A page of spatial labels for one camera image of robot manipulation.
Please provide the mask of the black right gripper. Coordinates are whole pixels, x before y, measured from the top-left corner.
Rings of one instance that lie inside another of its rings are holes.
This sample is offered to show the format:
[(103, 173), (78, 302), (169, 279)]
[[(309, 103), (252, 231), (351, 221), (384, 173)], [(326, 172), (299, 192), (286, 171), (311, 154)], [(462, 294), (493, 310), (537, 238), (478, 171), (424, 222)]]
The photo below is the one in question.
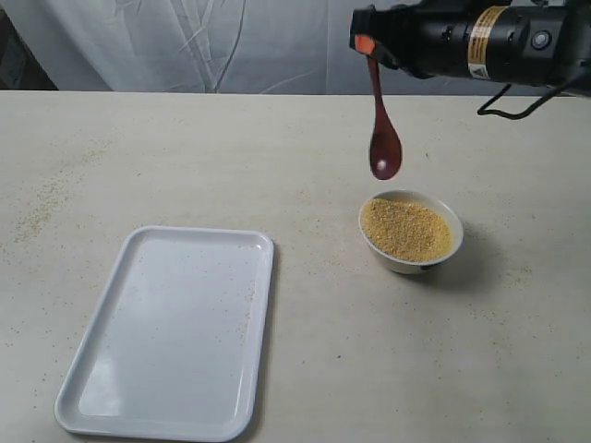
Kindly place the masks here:
[(470, 78), (467, 47), (475, 20), (474, 3), (370, 5), (353, 12), (349, 46), (414, 78)]

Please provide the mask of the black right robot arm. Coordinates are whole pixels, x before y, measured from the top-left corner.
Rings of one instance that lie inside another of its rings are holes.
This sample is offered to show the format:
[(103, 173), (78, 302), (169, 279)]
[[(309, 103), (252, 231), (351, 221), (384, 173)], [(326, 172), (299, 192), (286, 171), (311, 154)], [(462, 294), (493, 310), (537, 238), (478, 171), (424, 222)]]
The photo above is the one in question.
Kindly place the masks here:
[(349, 46), (414, 78), (471, 78), (590, 94), (590, 4), (420, 1), (354, 11)]

